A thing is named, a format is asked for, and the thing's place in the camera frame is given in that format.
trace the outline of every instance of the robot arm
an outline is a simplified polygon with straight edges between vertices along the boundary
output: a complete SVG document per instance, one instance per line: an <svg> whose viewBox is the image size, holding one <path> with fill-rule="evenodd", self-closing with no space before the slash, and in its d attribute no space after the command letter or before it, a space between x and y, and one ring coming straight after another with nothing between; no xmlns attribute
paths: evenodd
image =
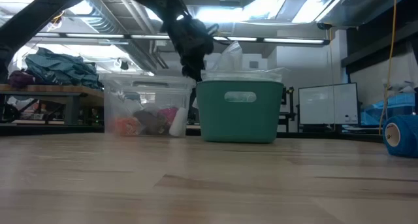
<svg viewBox="0 0 418 224"><path fill-rule="evenodd" d="M0 79L7 76L13 55L34 37L59 11L83 0L34 0L0 27ZM194 20L182 0L135 0L153 10L163 21L162 32L167 32L181 57L183 75L201 81L203 57L214 49L213 38L204 24Z"/></svg>

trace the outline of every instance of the teal plastic bin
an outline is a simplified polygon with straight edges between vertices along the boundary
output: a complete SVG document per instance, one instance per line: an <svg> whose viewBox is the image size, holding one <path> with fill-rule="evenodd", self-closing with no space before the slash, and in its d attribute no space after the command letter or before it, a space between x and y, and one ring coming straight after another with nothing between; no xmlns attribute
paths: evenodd
<svg viewBox="0 0 418 224"><path fill-rule="evenodd" d="M203 140L271 143L276 139L283 84L205 81L197 84Z"/></svg>

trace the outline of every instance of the blue tape roll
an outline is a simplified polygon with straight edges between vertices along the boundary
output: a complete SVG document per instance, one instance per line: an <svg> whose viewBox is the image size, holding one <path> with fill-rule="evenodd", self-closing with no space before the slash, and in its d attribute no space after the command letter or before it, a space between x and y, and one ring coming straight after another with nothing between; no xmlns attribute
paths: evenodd
<svg viewBox="0 0 418 224"><path fill-rule="evenodd" d="M383 141L391 155L418 157L418 116L394 116L383 128Z"/></svg>

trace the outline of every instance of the wood grain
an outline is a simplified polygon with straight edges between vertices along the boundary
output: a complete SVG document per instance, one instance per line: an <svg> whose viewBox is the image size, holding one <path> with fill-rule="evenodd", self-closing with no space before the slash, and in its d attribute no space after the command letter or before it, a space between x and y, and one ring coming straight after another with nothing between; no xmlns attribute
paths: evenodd
<svg viewBox="0 0 418 224"><path fill-rule="evenodd" d="M87 88L85 86L45 86L45 85L30 85L23 89L12 88L8 84L0 84L0 94L2 91L20 91L20 92L59 92L59 93L84 93L87 97L80 98L81 106L103 106L104 93L95 89ZM34 96L33 98L51 101L54 103L65 104L66 97L46 97Z"/></svg>
<svg viewBox="0 0 418 224"><path fill-rule="evenodd" d="M382 144L0 138L0 223L416 223L418 161Z"/></svg>

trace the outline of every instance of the white screen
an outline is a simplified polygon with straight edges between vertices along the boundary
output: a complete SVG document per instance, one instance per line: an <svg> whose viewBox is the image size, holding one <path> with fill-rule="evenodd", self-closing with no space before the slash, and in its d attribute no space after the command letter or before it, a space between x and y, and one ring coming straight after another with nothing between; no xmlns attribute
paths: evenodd
<svg viewBox="0 0 418 224"><path fill-rule="evenodd" d="M357 85L299 89L300 124L358 124Z"/></svg>

